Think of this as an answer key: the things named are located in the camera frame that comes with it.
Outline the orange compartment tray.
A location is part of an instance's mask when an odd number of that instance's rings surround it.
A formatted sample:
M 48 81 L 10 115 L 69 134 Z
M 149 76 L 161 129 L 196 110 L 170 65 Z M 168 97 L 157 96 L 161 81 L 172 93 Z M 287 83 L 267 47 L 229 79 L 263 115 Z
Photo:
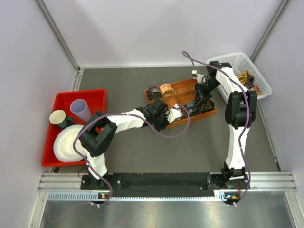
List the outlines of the orange compartment tray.
M 167 103 L 169 109 L 173 108 L 175 104 L 181 104 L 185 106 L 187 103 L 195 99 L 195 82 L 196 80 L 194 79 L 186 79 L 171 83 L 171 86 L 175 90 L 176 94 L 168 97 L 163 97 L 161 100 Z M 197 115 L 191 116 L 190 121 L 193 122 L 207 118 L 215 115 L 216 113 L 217 110 L 215 107 L 213 107 L 209 111 L 199 112 Z

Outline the dark floral necktie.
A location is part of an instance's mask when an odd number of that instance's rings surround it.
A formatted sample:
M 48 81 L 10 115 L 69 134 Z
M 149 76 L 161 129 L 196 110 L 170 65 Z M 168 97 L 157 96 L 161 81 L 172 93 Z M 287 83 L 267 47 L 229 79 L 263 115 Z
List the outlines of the dark floral necktie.
M 190 117 L 200 114 L 200 109 L 194 106 L 194 100 L 185 104 L 185 108 L 188 110 Z

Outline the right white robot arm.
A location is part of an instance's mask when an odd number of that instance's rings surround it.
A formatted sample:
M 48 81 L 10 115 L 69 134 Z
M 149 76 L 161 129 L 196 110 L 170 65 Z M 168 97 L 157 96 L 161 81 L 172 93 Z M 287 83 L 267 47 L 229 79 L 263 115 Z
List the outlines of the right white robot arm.
M 229 127 L 228 155 L 221 170 L 221 177 L 211 177 L 210 185 L 215 189 L 234 188 L 248 180 L 245 162 L 245 146 L 251 124 L 257 111 L 257 93 L 247 89 L 234 74 L 230 63 L 211 61 L 207 65 L 208 76 L 198 78 L 195 83 L 194 108 L 200 109 L 211 98 L 211 92 L 222 86 L 228 94 L 225 120 Z

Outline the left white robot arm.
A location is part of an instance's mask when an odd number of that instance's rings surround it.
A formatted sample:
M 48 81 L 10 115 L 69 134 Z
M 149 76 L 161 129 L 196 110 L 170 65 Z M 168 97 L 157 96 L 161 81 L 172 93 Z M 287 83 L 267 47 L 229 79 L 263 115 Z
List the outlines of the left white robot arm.
M 80 154 L 76 148 L 76 143 L 80 142 L 85 149 L 82 158 L 87 164 L 88 178 L 97 188 L 103 188 L 110 184 L 106 176 L 108 169 L 105 152 L 117 133 L 147 126 L 159 133 L 181 116 L 182 111 L 178 104 L 168 108 L 168 105 L 159 98 L 152 104 L 128 112 L 105 114 L 97 111 L 74 139 L 73 149 Z

